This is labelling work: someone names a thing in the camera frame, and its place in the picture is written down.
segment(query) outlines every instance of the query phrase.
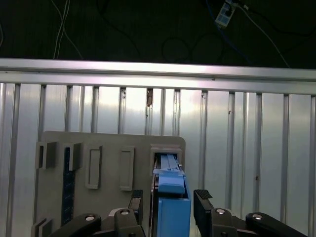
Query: vertical metal slat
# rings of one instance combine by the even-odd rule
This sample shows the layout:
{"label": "vertical metal slat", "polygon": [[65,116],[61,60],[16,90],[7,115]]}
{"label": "vertical metal slat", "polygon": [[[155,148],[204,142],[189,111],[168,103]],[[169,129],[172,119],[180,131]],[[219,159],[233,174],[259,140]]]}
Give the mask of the vertical metal slat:
{"label": "vertical metal slat", "polygon": [[96,124],[96,132],[119,132],[119,87],[99,87]]}
{"label": "vertical metal slat", "polygon": [[[180,115],[180,124],[173,124],[173,128],[179,128],[179,136],[186,141],[186,162],[185,173],[188,178],[191,193],[193,189],[198,187],[198,172],[200,159],[200,143],[201,143],[201,99],[202,91],[200,90],[181,90],[180,98],[176,99],[176,108],[179,106],[180,114],[176,109],[175,117]],[[193,225],[193,212],[191,212],[190,233],[194,235],[195,225]]]}
{"label": "vertical metal slat", "polygon": [[82,115],[82,131],[91,132],[92,124],[92,101],[93,101],[93,87],[84,87],[83,99],[83,115]]}
{"label": "vertical metal slat", "polygon": [[31,234],[39,112],[40,85],[22,84],[17,131],[12,236]]}
{"label": "vertical metal slat", "polygon": [[316,171],[316,97],[311,98],[311,140],[310,140],[310,181],[309,181],[309,213],[308,236],[316,235],[315,223],[315,171]]}
{"label": "vertical metal slat", "polygon": [[163,89],[153,89],[152,98],[153,119],[151,135],[161,136],[162,110],[163,110]]}
{"label": "vertical metal slat", "polygon": [[44,131],[64,131],[66,120],[65,85],[48,85],[46,87],[44,108]]}
{"label": "vertical metal slat", "polygon": [[163,105],[163,121],[162,121],[162,135],[163,136],[172,136],[173,104],[174,104],[174,90],[166,89],[164,91],[164,105]]}
{"label": "vertical metal slat", "polygon": [[308,234],[311,96],[290,95],[287,224]]}
{"label": "vertical metal slat", "polygon": [[146,98],[147,89],[126,88],[124,134],[145,134]]}
{"label": "vertical metal slat", "polygon": [[69,131],[81,132],[84,87],[73,86],[69,102]]}
{"label": "vertical metal slat", "polygon": [[241,218],[244,182],[244,93],[235,93],[235,119],[232,173],[232,211]]}
{"label": "vertical metal slat", "polygon": [[262,95],[259,211],[280,220],[283,95]]}
{"label": "vertical metal slat", "polygon": [[207,130],[207,92],[202,92],[201,99],[201,141],[199,149],[198,188],[205,188],[205,154]]}
{"label": "vertical metal slat", "polygon": [[9,170],[11,157],[11,138],[14,111],[14,84],[1,84],[2,124],[1,150],[0,150],[0,236],[8,236],[10,230],[6,230],[7,207],[9,195]]}
{"label": "vertical metal slat", "polygon": [[208,92],[205,188],[214,206],[225,207],[229,93]]}
{"label": "vertical metal slat", "polygon": [[256,129],[256,94],[245,94],[244,113],[244,165],[241,217],[255,210],[255,129]]}

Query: black cable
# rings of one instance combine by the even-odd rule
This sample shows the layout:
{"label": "black cable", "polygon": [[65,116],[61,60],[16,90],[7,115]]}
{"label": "black cable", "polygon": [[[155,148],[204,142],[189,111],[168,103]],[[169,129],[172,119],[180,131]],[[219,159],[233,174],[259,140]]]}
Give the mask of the black cable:
{"label": "black cable", "polygon": [[113,23],[111,23],[104,15],[102,12],[104,12],[105,8],[107,7],[108,5],[108,1],[106,2],[106,6],[103,6],[102,7],[102,11],[100,10],[100,7],[99,7],[99,2],[98,0],[96,0],[96,7],[97,7],[97,11],[98,13],[100,14],[101,18],[103,19],[103,21],[108,24],[110,27],[112,27],[113,29],[115,29],[117,32],[121,33],[122,35],[124,35],[126,38],[129,39],[129,41],[132,43],[132,45],[134,46],[135,50],[137,51],[137,54],[138,54],[138,58],[141,60],[141,54],[140,54],[140,51],[135,43],[135,41],[131,38],[131,36],[129,36],[126,32],[120,30],[117,26],[115,26]]}
{"label": "black cable", "polygon": [[309,33],[299,33],[299,32],[292,32],[292,31],[284,31],[284,30],[281,30],[279,29],[278,27],[276,27],[273,22],[268,18],[266,17],[265,15],[261,14],[260,12],[252,9],[252,8],[249,8],[248,9],[249,12],[255,14],[255,15],[258,15],[260,16],[262,19],[264,19],[266,22],[268,22],[268,24],[276,31],[276,32],[279,32],[281,34],[287,34],[287,35],[293,35],[293,36],[300,36],[300,37],[310,37],[311,35],[313,35],[316,31],[316,25],[312,28],[312,30],[309,32]]}
{"label": "black cable", "polygon": [[201,40],[202,40],[204,37],[208,36],[208,35],[213,35],[213,36],[217,37],[217,38],[221,41],[221,43],[222,43],[222,47],[221,47],[222,50],[221,50],[221,54],[219,55],[219,57],[218,57],[217,60],[216,60],[216,63],[221,63],[221,62],[222,62],[222,59],[223,59],[223,56],[224,56],[224,50],[225,50],[225,42],[224,42],[224,40],[223,40],[219,35],[217,35],[217,34],[214,33],[214,32],[207,32],[207,33],[204,33],[204,34],[200,35],[200,36],[197,38],[196,42],[193,44],[193,46],[192,46],[192,48],[191,48],[191,58],[192,58],[191,62],[193,62],[193,52],[194,52],[195,48],[196,48],[197,45],[201,42]]}
{"label": "black cable", "polygon": [[[171,40],[178,40],[180,41],[185,47],[186,47],[186,50],[188,51],[188,55],[185,57],[185,58],[178,58],[178,59],[174,59],[173,61],[172,60],[169,60],[165,54],[164,54],[164,48],[167,44],[167,42],[171,41]],[[161,44],[161,55],[163,57],[163,59],[167,62],[167,63],[182,63],[182,62],[185,62],[187,59],[189,59],[189,62],[191,62],[191,51],[190,51],[190,47],[189,45],[181,38],[179,37],[168,37],[166,38],[162,44]]]}
{"label": "black cable", "polygon": [[[161,55],[163,57],[163,59],[167,62],[167,63],[183,63],[185,62],[186,60],[189,60],[189,63],[193,63],[193,52],[195,50],[195,48],[197,47],[197,45],[201,42],[201,40],[208,36],[208,35],[214,35],[216,36],[222,43],[222,50],[221,50],[221,54],[219,55],[218,59],[216,60],[216,63],[220,63],[222,61],[222,58],[223,58],[223,54],[224,54],[224,41],[221,37],[219,37],[216,33],[214,32],[207,32],[207,33],[204,33],[202,35],[200,35],[197,40],[195,41],[195,43],[193,44],[193,46],[190,48],[189,45],[183,40],[181,39],[180,37],[168,37],[167,39],[165,39],[163,41],[163,43],[161,44]],[[169,42],[170,40],[178,40],[179,42],[181,42],[187,49],[187,56],[186,57],[182,57],[182,58],[178,58],[178,59],[174,59],[173,61],[168,59],[166,56],[165,56],[165,46],[166,46],[166,43]]]}

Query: blue object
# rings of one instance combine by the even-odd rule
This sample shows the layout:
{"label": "blue object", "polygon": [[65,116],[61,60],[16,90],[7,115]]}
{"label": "blue object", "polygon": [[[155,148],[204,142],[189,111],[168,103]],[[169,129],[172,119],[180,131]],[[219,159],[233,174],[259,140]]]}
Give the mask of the blue object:
{"label": "blue object", "polygon": [[191,216],[191,195],[187,191],[187,198],[158,199],[157,237],[189,237]]}
{"label": "blue object", "polygon": [[218,25],[217,25],[216,22],[215,22],[215,17],[214,17],[213,11],[212,11],[212,9],[211,9],[211,6],[210,6],[209,3],[208,3],[208,0],[206,0],[206,4],[207,4],[208,11],[209,11],[211,17],[213,18],[214,24],[215,24],[216,28],[218,29],[218,31],[221,33],[221,35],[222,35],[222,37],[224,38],[225,42],[226,42],[227,44],[229,44],[229,46],[230,46],[233,50],[235,50],[238,54],[240,54],[240,55],[247,61],[248,64],[250,64],[250,65],[253,64],[253,63],[249,60],[249,58],[248,58],[246,55],[244,55],[244,54],[228,39],[228,37],[225,35],[225,33],[218,27]]}
{"label": "blue object", "polygon": [[184,172],[180,170],[174,155],[160,156],[161,168],[155,169],[154,174],[159,175],[158,192],[170,194],[184,194]]}
{"label": "blue object", "polygon": [[[161,155],[160,169],[153,173],[158,176],[157,237],[189,237],[191,194],[185,173],[172,154]],[[171,195],[159,197],[161,193]]]}

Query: cable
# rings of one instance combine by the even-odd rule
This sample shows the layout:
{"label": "cable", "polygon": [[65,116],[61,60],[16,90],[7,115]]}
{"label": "cable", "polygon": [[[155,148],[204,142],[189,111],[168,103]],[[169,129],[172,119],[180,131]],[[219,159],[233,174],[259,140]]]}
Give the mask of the cable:
{"label": "cable", "polygon": [[223,40],[220,36],[218,36],[216,33],[214,33],[214,32],[207,32],[207,33],[204,33],[204,34],[200,35],[200,36],[198,37],[198,39],[196,40],[196,42],[193,44],[193,46],[192,46],[192,48],[191,48],[191,63],[193,62],[193,52],[194,52],[195,48],[196,48],[197,45],[200,43],[200,41],[201,41],[204,37],[206,37],[206,36],[208,36],[208,35],[214,35],[214,36],[216,36],[216,37],[221,41],[221,43],[222,43],[222,47],[221,47],[222,50],[221,50],[221,54],[219,55],[219,57],[218,57],[217,60],[216,60],[216,63],[222,62],[222,58],[223,58],[223,55],[224,55],[224,49],[225,49],[224,40]]}
{"label": "cable", "polygon": [[[66,23],[66,20],[67,20],[69,8],[70,8],[70,0],[68,0],[68,7],[67,7],[66,16],[64,17],[64,24]],[[60,37],[60,39],[59,39],[58,51],[57,51],[57,56],[56,56],[57,59],[59,58],[60,45],[61,45],[61,40],[63,39],[63,36],[64,36],[64,30],[62,31],[61,37]]]}
{"label": "cable", "polygon": [[[178,40],[180,41],[184,46],[185,48],[187,49],[188,51],[188,55],[185,57],[185,58],[178,58],[178,59],[174,59],[174,61],[172,62],[171,60],[167,59],[167,57],[165,56],[164,54],[164,48],[165,48],[165,45],[168,41],[170,40]],[[190,47],[188,46],[188,44],[181,38],[179,37],[168,37],[167,39],[164,40],[164,42],[162,42],[161,44],[161,55],[163,57],[163,59],[167,62],[167,63],[181,63],[187,59],[189,59],[189,62],[191,62],[191,51],[190,51]]]}
{"label": "cable", "polygon": [[248,15],[248,13],[239,5],[237,5],[237,8],[239,8],[240,10],[243,11],[243,13],[246,15],[246,17],[270,40],[270,42],[273,44],[273,46],[276,48],[277,52],[279,53],[280,57],[282,58],[283,62],[286,64],[286,66],[288,68],[290,68],[290,65],[287,63],[287,61],[285,60],[285,58],[283,57],[283,55],[281,54],[280,50],[278,49],[278,47],[276,46],[276,44],[273,42],[273,40],[267,35],[267,33],[261,29],[260,26],[257,25],[257,23],[255,23],[252,18]]}
{"label": "cable", "polygon": [[116,27],[113,23],[111,23],[107,18],[105,18],[105,16],[102,14],[102,12],[100,11],[99,8],[99,4],[98,4],[98,0],[96,0],[96,7],[97,7],[97,11],[100,14],[101,18],[103,19],[103,21],[108,24],[110,27],[112,27],[114,30],[116,30],[117,32],[121,33],[122,35],[124,35],[126,38],[128,38],[128,40],[132,43],[132,45],[134,46],[135,50],[137,51],[138,57],[139,59],[141,59],[141,54],[140,51],[136,45],[136,43],[134,42],[134,40],[124,31],[120,30],[118,27]]}
{"label": "cable", "polygon": [[1,48],[1,46],[3,44],[3,40],[4,40],[4,34],[3,34],[1,22],[0,22],[0,34],[1,34],[1,41],[0,41],[0,48]]}
{"label": "cable", "polygon": [[215,17],[214,14],[212,12],[211,6],[209,5],[208,0],[206,0],[206,4],[207,4],[207,8],[208,11],[211,15],[211,17],[213,18],[213,22],[217,28],[217,30],[221,33],[223,39],[225,40],[225,42],[233,49],[235,50],[238,54],[240,54],[246,61],[248,64],[252,64],[252,62],[248,59],[248,57],[246,55],[244,55],[238,48],[236,48],[236,46],[228,39],[228,37],[225,35],[225,33],[217,26],[216,22],[215,22]]}
{"label": "cable", "polygon": [[[68,0],[66,0],[66,2],[65,2],[64,13],[63,13],[63,20],[64,20],[65,13],[66,13],[66,10],[67,10],[67,4],[68,4]],[[63,27],[63,25],[60,24],[59,31],[58,31],[58,34],[57,34],[57,37],[56,37],[56,44],[55,44],[55,50],[54,50],[53,59],[56,58],[57,44],[58,44],[58,39],[59,39],[59,35],[60,35],[60,31],[61,31],[62,27]]]}
{"label": "cable", "polygon": [[67,32],[66,32],[66,29],[65,29],[65,24],[64,24],[64,21],[63,21],[63,17],[60,13],[60,10],[58,9],[58,7],[56,6],[56,4],[54,3],[53,0],[50,0],[51,3],[54,5],[54,7],[56,8],[56,10],[58,11],[58,14],[59,14],[59,17],[60,17],[60,20],[61,20],[61,24],[63,25],[63,29],[64,29],[64,32],[65,32],[65,36],[66,38],[68,39],[68,41],[73,45],[73,47],[75,48],[75,50],[77,51],[78,55],[80,56],[81,59],[83,59],[83,56],[81,55],[81,53],[79,52],[78,48],[76,47],[76,45],[74,44],[74,42],[72,42],[72,40],[69,38]]}
{"label": "cable", "polygon": [[278,27],[276,27],[271,20],[269,20],[268,17],[262,15],[260,12],[253,10],[251,8],[248,9],[248,11],[250,11],[253,14],[256,14],[258,16],[260,16],[262,19],[266,20],[269,25],[276,31],[282,34],[288,34],[288,35],[293,35],[293,36],[300,36],[300,37],[310,37],[312,34],[314,34],[314,32],[316,31],[316,26],[313,27],[313,29],[309,32],[309,33],[298,33],[298,32],[291,32],[291,31],[284,31],[279,29]]}
{"label": "cable", "polygon": [[[222,61],[222,57],[223,57],[223,54],[224,54],[224,41],[223,41],[223,39],[221,38],[221,37],[219,37],[216,33],[214,33],[214,32],[207,32],[207,33],[204,33],[204,34],[202,34],[202,35],[200,35],[199,37],[198,37],[198,39],[195,41],[195,43],[193,44],[193,46],[190,48],[189,47],[189,45],[183,40],[183,39],[181,39],[181,38],[179,38],[179,37],[168,37],[167,39],[165,39],[164,41],[163,41],[163,43],[161,44],[161,55],[162,55],[162,57],[164,58],[164,60],[167,62],[167,63],[183,63],[184,61],[186,61],[187,59],[189,60],[189,63],[193,63],[193,52],[194,52],[194,50],[195,50],[195,48],[197,47],[197,45],[200,43],[200,41],[204,38],[204,37],[206,37],[206,36],[208,36],[208,35],[214,35],[214,36],[216,36],[220,41],[221,41],[221,43],[222,43],[222,45],[221,45],[221,54],[219,55],[219,57],[217,58],[217,60],[216,60],[216,63],[219,63],[219,62],[221,62]],[[187,49],[187,51],[188,51],[188,55],[186,56],[186,57],[182,57],[182,58],[178,58],[178,59],[175,59],[175,60],[173,60],[173,61],[171,61],[171,60],[169,60],[169,59],[167,59],[167,57],[165,56],[165,54],[164,54],[164,48],[165,48],[165,45],[166,45],[166,43],[169,41],[169,40],[178,40],[178,41],[180,41],[185,47],[186,47],[186,49]]]}

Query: white cable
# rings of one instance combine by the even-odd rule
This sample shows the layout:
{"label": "white cable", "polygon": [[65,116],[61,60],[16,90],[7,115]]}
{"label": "white cable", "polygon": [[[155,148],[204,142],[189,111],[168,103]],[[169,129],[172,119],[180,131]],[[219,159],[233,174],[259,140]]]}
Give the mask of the white cable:
{"label": "white cable", "polygon": [[[66,19],[67,19],[67,16],[68,16],[69,8],[70,8],[70,0],[68,0],[68,6],[67,6],[66,16],[65,16],[65,14],[64,14],[64,16],[63,16],[64,24],[66,23]],[[63,39],[63,36],[64,36],[64,29],[63,29],[63,31],[62,31],[62,33],[61,33],[61,37],[60,37],[60,39],[59,39],[58,51],[57,51],[56,59],[58,59],[58,57],[59,57],[60,45],[61,45],[61,40]]]}
{"label": "white cable", "polygon": [[63,26],[63,29],[64,29],[64,33],[65,33],[65,36],[66,38],[68,39],[68,41],[73,45],[73,47],[75,48],[75,50],[77,51],[77,53],[79,54],[80,58],[83,59],[81,53],[79,52],[78,48],[76,47],[76,45],[74,44],[74,42],[72,42],[72,40],[69,38],[67,32],[66,32],[66,29],[65,29],[65,24],[64,24],[64,21],[63,21],[63,16],[61,15],[60,13],[60,10],[58,9],[58,7],[56,6],[56,4],[54,3],[53,0],[51,0],[51,3],[54,5],[54,7],[56,8],[56,10],[58,11],[58,14],[59,14],[59,17],[60,17],[60,20],[61,20],[61,24]]}
{"label": "white cable", "polygon": [[281,54],[280,50],[278,49],[278,47],[276,46],[276,44],[273,42],[273,40],[267,35],[266,32],[264,32],[264,30],[261,29],[260,26],[257,25],[257,23],[255,23],[251,17],[248,15],[248,13],[239,5],[237,5],[237,8],[239,8],[241,11],[243,11],[243,13],[246,15],[246,17],[270,40],[270,42],[273,44],[273,46],[276,48],[277,52],[279,53],[280,57],[282,58],[283,62],[287,65],[288,68],[291,68],[290,65],[287,63],[287,61],[285,60],[285,58],[283,57],[283,55]]}
{"label": "white cable", "polygon": [[4,34],[3,34],[3,29],[2,29],[2,25],[1,25],[1,22],[0,22],[0,34],[1,34],[1,41],[0,41],[0,48],[3,44],[3,40],[4,40]]}
{"label": "white cable", "polygon": [[[68,0],[66,0],[65,2],[65,7],[64,7],[64,13],[63,13],[63,20],[65,18],[65,13],[66,13],[66,8],[67,8],[67,3],[68,3]],[[58,39],[59,39],[59,35],[60,35],[60,31],[62,29],[63,25],[60,24],[60,27],[59,27],[59,31],[58,31],[58,34],[57,34],[57,38],[56,38],[56,44],[55,44],[55,50],[54,50],[54,56],[53,56],[53,59],[56,58],[56,50],[57,50],[57,44],[58,44]]]}

